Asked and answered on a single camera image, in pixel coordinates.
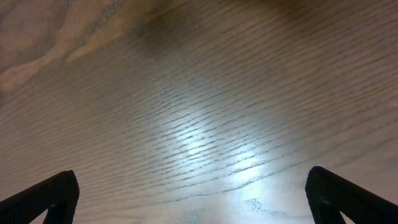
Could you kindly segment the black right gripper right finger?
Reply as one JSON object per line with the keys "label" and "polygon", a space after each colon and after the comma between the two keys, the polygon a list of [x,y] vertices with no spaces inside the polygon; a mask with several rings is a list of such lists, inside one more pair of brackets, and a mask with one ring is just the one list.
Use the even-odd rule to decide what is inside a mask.
{"label": "black right gripper right finger", "polygon": [[307,176],[305,192],[316,224],[397,224],[397,205],[330,172],[315,166]]}

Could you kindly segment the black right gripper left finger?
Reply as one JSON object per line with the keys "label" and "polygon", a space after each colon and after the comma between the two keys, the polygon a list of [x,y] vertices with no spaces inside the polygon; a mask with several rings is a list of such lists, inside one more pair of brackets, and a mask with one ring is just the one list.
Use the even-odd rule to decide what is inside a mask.
{"label": "black right gripper left finger", "polygon": [[60,172],[1,201],[1,223],[30,223],[46,212],[43,224],[72,224],[79,194],[75,173]]}

